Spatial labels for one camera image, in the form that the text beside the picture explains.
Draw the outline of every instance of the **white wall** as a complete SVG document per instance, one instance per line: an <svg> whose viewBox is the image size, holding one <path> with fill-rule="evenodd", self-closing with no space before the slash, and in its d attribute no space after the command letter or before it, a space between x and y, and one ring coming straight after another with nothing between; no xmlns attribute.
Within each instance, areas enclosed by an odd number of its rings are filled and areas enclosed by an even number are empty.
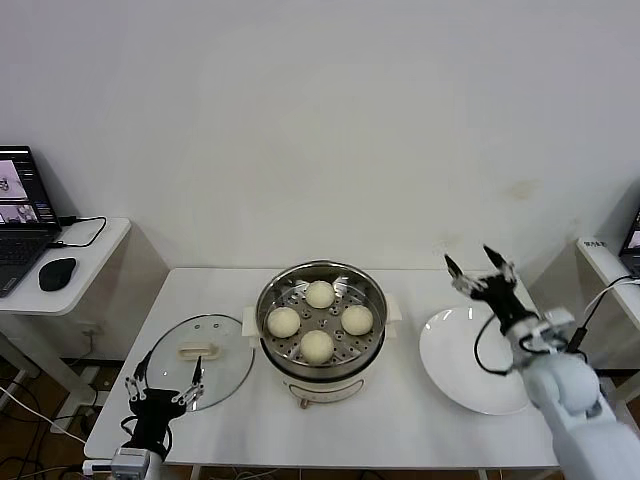
<svg viewBox="0 0 640 480"><path fill-rule="evenodd" d="M531 284L638 177L639 15L5 0L0 142L38 149L61 203L130 217L170 267L441 268L446 250L481 268L486 242Z"/></svg>

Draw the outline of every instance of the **laptop screen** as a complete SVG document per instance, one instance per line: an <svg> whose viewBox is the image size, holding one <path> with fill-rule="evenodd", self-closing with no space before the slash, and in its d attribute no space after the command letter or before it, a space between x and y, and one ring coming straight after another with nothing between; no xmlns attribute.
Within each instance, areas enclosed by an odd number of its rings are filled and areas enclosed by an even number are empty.
<svg viewBox="0 0 640 480"><path fill-rule="evenodd" d="M0 147L0 228L57 225L29 149Z"/></svg>

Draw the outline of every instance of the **pot lid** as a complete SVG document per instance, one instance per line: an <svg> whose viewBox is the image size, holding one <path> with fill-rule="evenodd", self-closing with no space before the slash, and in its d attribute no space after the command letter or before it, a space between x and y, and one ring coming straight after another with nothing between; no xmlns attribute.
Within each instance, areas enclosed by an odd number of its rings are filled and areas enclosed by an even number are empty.
<svg viewBox="0 0 640 480"><path fill-rule="evenodd" d="M184 392L202 358L204 392L189 411L202 410L231 396L253 365L254 350L242 336L242 323L221 314L198 315L176 325L153 347L145 380L150 388Z"/></svg>

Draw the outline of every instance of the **computer mouse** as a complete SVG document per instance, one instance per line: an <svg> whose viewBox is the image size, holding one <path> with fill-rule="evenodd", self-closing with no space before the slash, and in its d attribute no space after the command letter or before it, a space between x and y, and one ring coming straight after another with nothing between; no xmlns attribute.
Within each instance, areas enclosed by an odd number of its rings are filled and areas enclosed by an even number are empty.
<svg viewBox="0 0 640 480"><path fill-rule="evenodd" d="M40 288L45 292L55 292L63 288L69 283L76 263L75 258L59 258L47 263L40 269Z"/></svg>

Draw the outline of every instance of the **robotic arm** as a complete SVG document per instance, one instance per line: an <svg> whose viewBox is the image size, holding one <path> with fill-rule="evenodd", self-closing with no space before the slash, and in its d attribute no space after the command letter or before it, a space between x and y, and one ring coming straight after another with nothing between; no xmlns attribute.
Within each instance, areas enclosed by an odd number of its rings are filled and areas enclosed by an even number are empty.
<svg viewBox="0 0 640 480"><path fill-rule="evenodd" d="M157 480L162 477L161 466L173 442L169 422L181 417L204 392L202 357L198 357L191 385L184 391L144 387L145 372L151 352L136 367L133 378L127 377L129 408L133 415L120 426L131 440L116 450L111 460L86 460L82 466L85 476L110 472L117 480ZM127 424L137 420L134 430Z"/></svg>
<svg viewBox="0 0 640 480"><path fill-rule="evenodd" d="M563 353L567 342L553 315L527 310L515 296L513 264L484 247L498 274L473 279L445 256L453 286L486 302L509 340L514 365L533 405L553 434L553 450L567 480L640 479L640 440L617 422L591 367Z"/></svg>

